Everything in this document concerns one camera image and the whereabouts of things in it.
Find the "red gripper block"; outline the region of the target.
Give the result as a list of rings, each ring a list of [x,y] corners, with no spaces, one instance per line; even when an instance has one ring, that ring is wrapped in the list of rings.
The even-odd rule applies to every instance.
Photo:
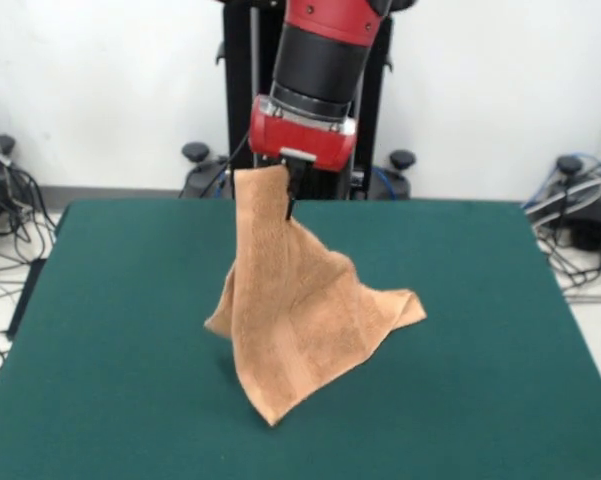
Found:
[[[287,221],[292,217],[308,162],[318,170],[340,172],[349,161],[356,138],[355,119],[347,117],[338,122],[310,119],[276,105],[266,95],[254,99],[249,145],[255,154],[285,158]]]

